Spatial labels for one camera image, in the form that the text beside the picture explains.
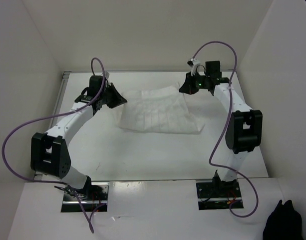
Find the white pleated skirt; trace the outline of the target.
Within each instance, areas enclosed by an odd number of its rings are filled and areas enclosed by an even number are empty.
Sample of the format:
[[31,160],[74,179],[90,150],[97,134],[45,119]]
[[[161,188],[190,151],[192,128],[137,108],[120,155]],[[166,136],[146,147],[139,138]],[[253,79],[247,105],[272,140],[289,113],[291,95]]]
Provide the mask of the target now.
[[205,122],[189,112],[179,83],[152,90],[122,93],[127,103],[115,111],[121,129],[141,133],[199,134]]

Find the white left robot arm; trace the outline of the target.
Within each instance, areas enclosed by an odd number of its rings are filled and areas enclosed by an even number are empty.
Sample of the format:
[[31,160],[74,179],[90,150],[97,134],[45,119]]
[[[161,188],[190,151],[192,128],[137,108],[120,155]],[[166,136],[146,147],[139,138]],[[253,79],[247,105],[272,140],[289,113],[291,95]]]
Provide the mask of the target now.
[[104,105],[113,109],[127,103],[108,78],[107,72],[91,76],[88,87],[75,99],[71,114],[46,132],[37,132],[31,138],[31,169],[64,182],[63,191],[81,200],[90,198],[101,188],[92,185],[89,176],[72,166],[68,145],[81,127]]

